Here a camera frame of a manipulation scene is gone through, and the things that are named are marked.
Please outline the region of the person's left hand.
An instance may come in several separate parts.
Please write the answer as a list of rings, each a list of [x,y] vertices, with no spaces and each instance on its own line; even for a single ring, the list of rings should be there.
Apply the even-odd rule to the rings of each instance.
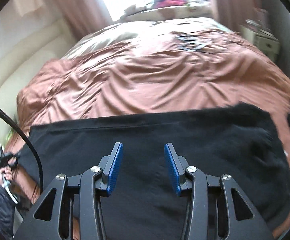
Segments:
[[[12,170],[9,166],[5,166],[0,169],[0,186],[2,187],[4,187],[3,180],[13,180]]]

